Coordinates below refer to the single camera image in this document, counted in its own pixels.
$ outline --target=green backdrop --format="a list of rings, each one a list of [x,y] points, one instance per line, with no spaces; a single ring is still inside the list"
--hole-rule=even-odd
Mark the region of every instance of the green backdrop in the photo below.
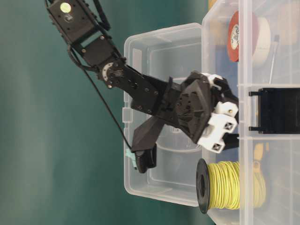
[[[201,23],[206,0],[102,0],[110,34]],[[197,208],[129,195],[122,139],[69,60],[43,0],[1,0],[0,224],[212,224]],[[123,93],[97,83],[121,122]]]

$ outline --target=black spool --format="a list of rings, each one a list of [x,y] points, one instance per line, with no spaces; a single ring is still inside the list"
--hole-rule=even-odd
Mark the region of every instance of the black spool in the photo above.
[[[210,177],[203,158],[199,160],[197,165],[196,188],[199,209],[201,213],[206,214],[210,205]]]

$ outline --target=spool of wire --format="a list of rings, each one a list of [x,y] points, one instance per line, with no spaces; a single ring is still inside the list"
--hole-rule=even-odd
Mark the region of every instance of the spool of wire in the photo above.
[[[259,208],[266,199],[266,185],[260,170],[253,175],[254,206]],[[207,165],[200,159],[196,175],[197,197],[200,211],[209,209],[240,208],[240,163],[219,162]]]

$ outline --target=clear plastic box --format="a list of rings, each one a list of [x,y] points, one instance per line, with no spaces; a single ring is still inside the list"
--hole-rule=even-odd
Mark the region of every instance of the clear plastic box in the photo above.
[[[201,25],[186,24],[129,37],[125,57],[143,74],[181,83],[193,70],[201,71]],[[130,109],[131,97],[124,94],[124,133],[132,141],[133,131],[147,115]],[[157,141],[157,167],[139,174],[124,157],[125,189],[133,195],[197,206],[196,165],[201,150],[180,130],[165,126]]]
[[[240,14],[240,60],[232,63],[225,48],[229,22],[236,11]],[[267,19],[271,31],[270,52],[259,67],[252,57],[253,13]],[[219,0],[203,20],[202,70],[233,76],[230,85],[238,84],[240,99],[240,210],[209,210],[217,225],[300,223],[300,135],[261,135],[248,129],[257,123],[257,97],[250,97],[250,91],[262,87],[300,87],[299,19],[298,0]],[[280,41],[274,54],[276,35]],[[234,151],[217,155],[202,150],[202,155],[208,163],[237,159]],[[257,162],[266,181],[266,201],[261,208],[255,208],[253,203]]]

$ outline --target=black robotic arm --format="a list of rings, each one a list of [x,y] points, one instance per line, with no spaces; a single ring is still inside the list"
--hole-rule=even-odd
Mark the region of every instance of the black robotic arm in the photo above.
[[[181,129],[194,143],[216,152],[226,144],[236,147],[237,136],[228,133],[236,126],[238,99],[227,81],[196,71],[182,84],[174,83],[171,77],[164,82],[140,74],[126,64],[106,33],[110,24],[99,1],[93,2],[101,21],[84,0],[45,0],[53,24],[67,43],[71,60],[84,71],[95,72],[109,89],[117,87],[127,92],[133,99],[133,109],[152,115],[135,130],[130,147],[139,172],[156,166],[156,141],[164,124]],[[80,63],[77,55],[87,66]],[[223,132],[214,128],[214,122],[219,124],[220,120],[224,122]]]

